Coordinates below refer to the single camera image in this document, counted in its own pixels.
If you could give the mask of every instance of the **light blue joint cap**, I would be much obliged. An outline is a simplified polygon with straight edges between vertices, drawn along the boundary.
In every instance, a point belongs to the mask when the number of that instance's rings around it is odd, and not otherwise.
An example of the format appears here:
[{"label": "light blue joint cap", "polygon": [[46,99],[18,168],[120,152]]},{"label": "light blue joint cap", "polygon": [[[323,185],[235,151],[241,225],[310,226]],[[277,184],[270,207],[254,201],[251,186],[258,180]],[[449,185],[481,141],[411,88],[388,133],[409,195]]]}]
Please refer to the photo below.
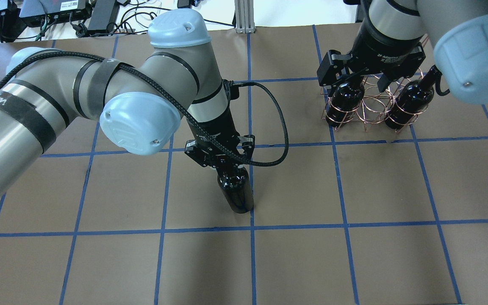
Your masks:
[{"label": "light blue joint cap", "polygon": [[147,156],[163,149],[180,126],[180,114],[158,95],[126,92],[108,101],[99,124],[112,143]]},{"label": "light blue joint cap", "polygon": [[488,104],[488,15],[445,33],[434,47],[434,60],[455,98]]},{"label": "light blue joint cap", "polygon": [[39,48],[39,47],[28,47],[19,50],[18,52],[14,53],[13,56],[11,57],[10,62],[8,63],[5,69],[5,74],[8,74],[8,72],[10,72],[12,69],[14,69],[16,66],[21,64],[24,60],[26,60],[30,56],[40,52],[49,51],[49,50],[60,51],[58,49],[53,49],[53,48]]},{"label": "light blue joint cap", "polygon": [[205,20],[191,8],[178,8],[154,18],[148,27],[156,48],[183,48],[211,42]]}]

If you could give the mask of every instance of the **grid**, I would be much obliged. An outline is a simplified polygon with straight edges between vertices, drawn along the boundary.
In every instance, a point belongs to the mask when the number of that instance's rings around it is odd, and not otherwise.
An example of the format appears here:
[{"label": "grid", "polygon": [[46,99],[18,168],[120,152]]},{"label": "grid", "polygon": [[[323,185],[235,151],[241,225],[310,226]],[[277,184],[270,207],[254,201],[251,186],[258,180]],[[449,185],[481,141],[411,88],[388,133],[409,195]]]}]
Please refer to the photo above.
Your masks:
[{"label": "grid", "polygon": [[[319,47],[319,40],[316,31],[316,27],[312,26],[313,32],[313,39],[316,43],[316,50],[319,62],[321,61],[321,53]],[[287,82],[287,81],[308,81],[308,80],[316,80],[316,78],[279,78],[279,79],[252,79],[252,51],[251,51],[251,40],[250,34],[247,35],[247,65],[248,71],[247,80],[253,80],[260,83],[271,83],[271,82]],[[116,49],[118,46],[118,37],[114,40],[114,47],[112,51],[112,56],[115,56]],[[482,106],[482,110],[488,119],[488,109],[486,106]],[[248,132],[252,133],[252,89],[248,87]],[[169,187],[170,187],[170,175],[171,175],[171,164],[172,164],[172,153],[183,151],[181,148],[173,147],[174,138],[170,140],[169,147],[167,149],[163,149],[162,152],[168,153],[168,162],[167,162],[167,169],[166,169],[166,178],[165,178],[165,192],[164,192],[164,202],[163,202],[163,214],[161,217],[161,228],[160,229],[151,229],[151,230],[90,230],[90,231],[82,231],[79,230],[79,224],[81,220],[81,214],[83,210],[83,204],[87,193],[87,187],[89,183],[89,174],[95,159],[95,156],[99,155],[116,155],[116,154],[127,154],[126,151],[95,151],[95,147],[97,144],[97,134],[99,133],[99,124],[97,124],[93,136],[93,142],[91,144],[91,151],[89,152],[82,152],[82,153],[71,153],[71,154],[46,154],[41,156],[41,158],[73,158],[73,157],[89,157],[89,164],[86,171],[86,175],[84,177],[83,189],[80,197],[80,205],[78,208],[78,214],[76,216],[76,222],[73,231],[68,232],[21,232],[21,233],[0,233],[0,238],[2,237],[40,237],[40,236],[69,236],[72,237],[72,242],[69,250],[67,266],[65,269],[64,274],[64,282],[61,289],[60,295],[60,304],[64,303],[64,298],[66,296],[66,288],[67,282],[69,278],[69,272],[71,266],[73,264],[73,254],[75,249],[76,238],[78,236],[103,236],[103,235],[126,235],[126,234],[152,234],[156,233],[159,234],[159,251],[158,251],[158,260],[157,260],[157,272],[155,278],[155,287],[152,289],[155,290],[154,292],[154,299],[153,303],[156,305],[159,302],[159,290],[160,290],[160,280],[161,280],[161,269],[163,268],[163,249],[164,249],[164,237],[165,234],[174,234],[174,233],[189,233],[189,232],[223,232],[223,231],[245,231],[250,233],[250,261],[251,261],[251,284],[252,284],[252,304],[257,304],[257,289],[256,289],[256,258],[255,258],[255,232],[256,230],[306,230],[306,229],[320,229],[320,228],[341,228],[344,230],[344,237],[345,243],[347,247],[347,257],[349,263],[349,270],[351,276],[351,286],[353,289],[354,295],[354,302],[356,304],[360,304],[360,297],[358,293],[359,287],[359,279],[356,276],[355,272],[355,264],[353,259],[353,251],[351,245],[351,228],[363,228],[363,227],[400,227],[400,226],[435,226],[438,230],[439,238],[441,241],[442,249],[445,256],[445,261],[447,268],[449,269],[449,276],[451,278],[452,286],[453,286],[453,293],[455,294],[455,298],[457,303],[463,303],[463,297],[461,297],[461,293],[459,292],[459,287],[457,285],[457,279],[455,276],[455,272],[453,271],[453,266],[451,263],[451,259],[449,256],[449,245],[446,242],[444,237],[444,232],[442,230],[443,225],[460,225],[460,224],[488,224],[488,219],[463,219],[463,220],[442,220],[440,219],[440,215],[436,209],[435,201],[434,201],[434,194],[430,186],[429,178],[427,175],[426,164],[421,154],[420,143],[424,142],[434,142],[434,141],[476,141],[476,140],[484,140],[488,139],[488,136],[478,136],[478,137],[457,137],[457,138],[426,138],[426,139],[419,139],[416,136],[415,130],[413,126],[410,126],[410,131],[412,138],[411,139],[397,139],[392,141],[391,143],[413,143],[415,146],[416,153],[419,159],[419,165],[422,171],[422,176],[424,179],[424,183],[426,185],[426,190],[428,192],[428,197],[430,200],[430,206],[433,211],[434,221],[416,221],[416,222],[349,222],[347,219],[346,207],[344,202],[344,192],[343,192],[343,185],[341,180],[341,171],[339,168],[339,160],[338,160],[338,153],[337,148],[344,146],[344,145],[373,145],[373,144],[387,144],[386,140],[369,140],[369,141],[336,141],[335,134],[333,129],[329,129],[329,134],[331,141],[324,141],[324,142],[314,142],[314,143],[291,143],[291,147],[314,147],[314,146],[331,146],[333,150],[333,162],[335,165],[335,174],[336,174],[336,184],[338,186],[338,194],[340,200],[340,209],[341,209],[341,216],[343,222],[341,223],[333,223],[333,224],[304,224],[304,225],[256,225],[255,224],[255,216],[254,211],[250,212],[250,225],[249,226],[221,226],[221,227],[192,227],[192,228],[166,228],[166,215],[167,215],[167,208],[168,208],[168,197],[169,197]],[[282,144],[258,144],[256,145],[257,149],[271,149],[273,147],[282,147]],[[254,183],[254,168],[250,166],[250,181],[253,187]],[[0,213],[4,206],[6,196],[0,200]]]}]

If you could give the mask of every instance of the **dark glass bottle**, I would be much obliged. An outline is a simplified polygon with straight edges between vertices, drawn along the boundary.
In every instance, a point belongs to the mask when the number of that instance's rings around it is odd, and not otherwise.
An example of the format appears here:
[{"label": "dark glass bottle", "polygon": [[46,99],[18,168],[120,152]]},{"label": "dark glass bottle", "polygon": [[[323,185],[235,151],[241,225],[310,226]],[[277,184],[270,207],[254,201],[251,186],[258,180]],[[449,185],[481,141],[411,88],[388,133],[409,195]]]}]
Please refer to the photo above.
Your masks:
[{"label": "dark glass bottle", "polygon": [[248,171],[230,160],[219,159],[218,161],[217,184],[229,202],[229,206],[239,214],[251,211],[253,194]]},{"label": "dark glass bottle", "polygon": [[342,127],[354,116],[353,110],[358,107],[364,96],[363,78],[358,77],[339,85],[333,94],[331,105],[325,109],[327,123],[334,127]]},{"label": "dark glass bottle", "polygon": [[422,112],[434,97],[434,83],[441,72],[432,66],[421,80],[409,82],[396,97],[396,105],[388,112],[385,123],[392,129],[401,129],[410,120]]}]

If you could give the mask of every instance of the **white floor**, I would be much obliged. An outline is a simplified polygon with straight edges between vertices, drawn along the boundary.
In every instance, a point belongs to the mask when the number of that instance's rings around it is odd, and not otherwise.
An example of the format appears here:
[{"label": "white floor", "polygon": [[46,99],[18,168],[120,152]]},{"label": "white floor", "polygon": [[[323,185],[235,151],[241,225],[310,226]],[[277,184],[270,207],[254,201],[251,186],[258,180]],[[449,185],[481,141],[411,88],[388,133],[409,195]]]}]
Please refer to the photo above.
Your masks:
[{"label": "white floor", "polygon": [[[131,4],[142,3],[143,6],[159,6],[162,8],[176,8],[177,0],[131,0]],[[132,5],[120,8],[116,22],[119,23],[124,12]],[[232,23],[235,12],[233,0],[202,0],[198,7],[205,19]],[[141,8],[138,11],[154,11],[162,14],[166,11]],[[347,6],[342,0],[256,0],[254,1],[254,21],[257,27],[290,27],[295,25],[327,25],[335,23],[353,23],[355,21],[356,6]],[[149,18],[145,15],[137,16],[140,23],[147,25]],[[130,25],[136,31],[145,30],[141,25],[130,19]],[[222,30],[229,28],[226,25],[207,23],[209,30]],[[30,37],[39,33],[39,28],[26,28],[19,37]],[[52,39],[73,39],[76,38],[75,31],[69,23],[55,25],[48,30],[42,40]]]}]

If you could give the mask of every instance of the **sticker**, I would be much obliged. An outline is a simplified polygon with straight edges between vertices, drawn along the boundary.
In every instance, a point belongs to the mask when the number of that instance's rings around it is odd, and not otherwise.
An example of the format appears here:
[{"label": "sticker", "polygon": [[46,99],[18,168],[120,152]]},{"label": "sticker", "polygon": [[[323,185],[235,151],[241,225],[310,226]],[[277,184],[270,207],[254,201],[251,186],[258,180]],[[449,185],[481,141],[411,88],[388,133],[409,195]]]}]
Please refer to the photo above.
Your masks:
[{"label": "sticker", "polygon": [[61,3],[60,11],[75,10],[78,8],[78,0]]}]

